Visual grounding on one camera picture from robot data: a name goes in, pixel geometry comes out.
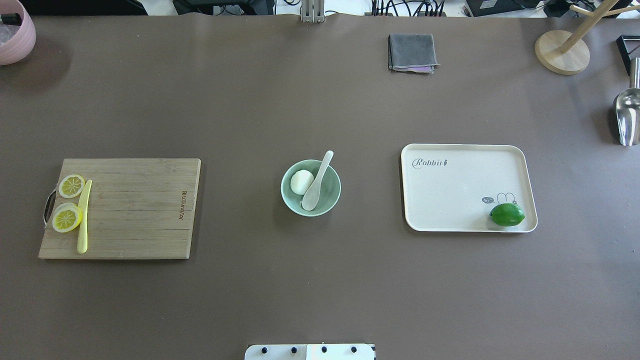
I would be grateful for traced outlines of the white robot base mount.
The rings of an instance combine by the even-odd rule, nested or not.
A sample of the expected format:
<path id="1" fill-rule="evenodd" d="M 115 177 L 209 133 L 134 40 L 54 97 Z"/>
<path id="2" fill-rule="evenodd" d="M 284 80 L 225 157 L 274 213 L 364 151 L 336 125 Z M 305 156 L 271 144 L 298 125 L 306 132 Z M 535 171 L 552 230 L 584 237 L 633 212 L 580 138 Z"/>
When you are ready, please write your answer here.
<path id="1" fill-rule="evenodd" d="M 375 360 L 374 344 L 309 343 L 253 344 L 247 347 L 245 360 Z"/>

